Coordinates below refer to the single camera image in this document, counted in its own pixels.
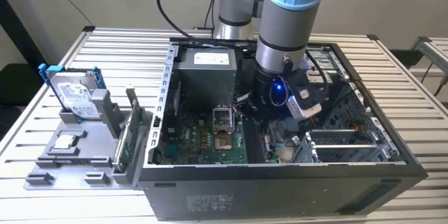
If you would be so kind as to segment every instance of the power supply label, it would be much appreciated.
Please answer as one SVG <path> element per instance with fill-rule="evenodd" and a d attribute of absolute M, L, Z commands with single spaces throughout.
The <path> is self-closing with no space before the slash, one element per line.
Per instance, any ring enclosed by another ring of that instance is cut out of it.
<path fill-rule="evenodd" d="M 212 52 L 197 52 L 194 54 L 194 64 L 198 65 L 228 65 L 229 54 L 216 54 Z"/>

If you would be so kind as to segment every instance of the metal rail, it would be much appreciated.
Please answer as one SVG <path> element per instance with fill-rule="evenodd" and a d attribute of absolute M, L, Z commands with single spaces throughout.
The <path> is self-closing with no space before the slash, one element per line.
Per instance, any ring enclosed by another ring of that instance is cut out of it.
<path fill-rule="evenodd" d="M 208 31 L 188 33 L 197 37 L 210 36 Z M 76 68 L 97 66 L 112 101 L 129 109 L 125 87 L 132 84 L 141 107 L 153 110 L 165 50 L 169 37 L 174 36 L 180 34 L 169 30 L 96 28 L 93 32 L 80 35 L 61 64 Z M 380 41 L 366 36 L 324 34 L 313 34 L 310 41 L 337 43 L 341 47 L 429 177 L 366 217 L 220 222 L 446 223 L 448 111 Z M 45 219 L 45 223 L 66 223 L 69 219 L 73 222 L 98 222 L 120 217 L 120 222 L 157 222 L 140 191 L 22 189 L 22 178 L 32 170 L 33 160 L 41 154 L 60 122 L 58 110 L 56 98 L 42 87 L 0 142 L 0 220 Z"/>

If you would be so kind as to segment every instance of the green circuit board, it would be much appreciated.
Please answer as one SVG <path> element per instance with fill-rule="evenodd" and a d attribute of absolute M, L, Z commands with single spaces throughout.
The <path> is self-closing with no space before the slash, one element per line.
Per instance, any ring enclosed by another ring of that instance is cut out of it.
<path fill-rule="evenodd" d="M 166 146 L 162 164 L 246 164 L 242 116 L 232 134 L 213 134 L 210 114 L 184 114 L 177 144 Z"/>

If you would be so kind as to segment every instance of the cpu chip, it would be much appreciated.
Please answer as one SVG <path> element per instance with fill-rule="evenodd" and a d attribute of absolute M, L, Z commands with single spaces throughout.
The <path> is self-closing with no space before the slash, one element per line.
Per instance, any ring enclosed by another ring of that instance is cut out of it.
<path fill-rule="evenodd" d="M 232 149 L 232 135 L 222 134 L 214 136 L 214 149 L 230 150 Z"/>

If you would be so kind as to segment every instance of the aluminum workbench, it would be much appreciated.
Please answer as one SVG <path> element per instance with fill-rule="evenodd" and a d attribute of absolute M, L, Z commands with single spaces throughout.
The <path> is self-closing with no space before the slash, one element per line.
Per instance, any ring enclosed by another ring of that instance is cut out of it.
<path fill-rule="evenodd" d="M 448 38 L 418 37 L 412 49 L 418 50 L 448 75 Z"/>
<path fill-rule="evenodd" d="M 208 31 L 188 31 L 209 37 Z M 60 64 L 97 66 L 121 108 L 125 86 L 136 87 L 141 106 L 153 110 L 164 68 L 168 30 L 96 28 L 84 31 Z M 202 223 L 448 223 L 448 111 L 378 40 L 364 35 L 313 34 L 345 53 L 401 138 L 428 172 L 428 179 L 366 217 L 220 220 Z M 24 177 L 56 129 L 60 104 L 42 86 L 0 142 L 0 220 L 26 223 L 157 222 L 141 191 L 22 189 Z"/>

